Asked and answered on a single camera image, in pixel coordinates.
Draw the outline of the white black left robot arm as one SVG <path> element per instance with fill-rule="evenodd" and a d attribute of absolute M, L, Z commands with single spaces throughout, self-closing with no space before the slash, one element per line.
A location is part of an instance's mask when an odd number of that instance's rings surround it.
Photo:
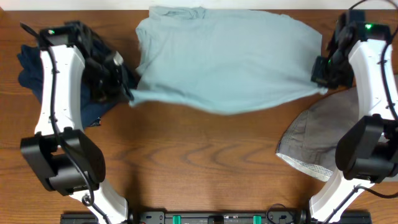
<path fill-rule="evenodd" d="M 34 32 L 43 66 L 43 95 L 34 135 L 21 153 L 48 191 L 87 207 L 98 223 L 132 223 L 127 200 L 106 180 L 104 155 L 81 118 L 81 85 L 97 103 L 131 101 L 136 81 L 117 51 L 80 21 Z"/>

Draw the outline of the light blue t-shirt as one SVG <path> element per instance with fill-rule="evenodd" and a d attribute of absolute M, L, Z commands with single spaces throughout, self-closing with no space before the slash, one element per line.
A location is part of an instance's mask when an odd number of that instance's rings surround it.
<path fill-rule="evenodd" d="M 285 14 L 153 6 L 136 28 L 131 106 L 160 101 L 231 115 L 315 94 L 322 35 Z"/>

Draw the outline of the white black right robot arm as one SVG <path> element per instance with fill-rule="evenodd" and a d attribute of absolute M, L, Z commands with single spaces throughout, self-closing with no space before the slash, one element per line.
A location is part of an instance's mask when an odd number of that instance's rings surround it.
<path fill-rule="evenodd" d="M 338 25 L 327 58 L 318 57 L 312 81 L 328 87 L 356 83 L 357 123 L 338 141 L 336 170 L 309 201 L 310 220 L 337 223 L 375 184 L 397 175 L 397 88 L 391 65 L 394 34 L 382 24 Z"/>

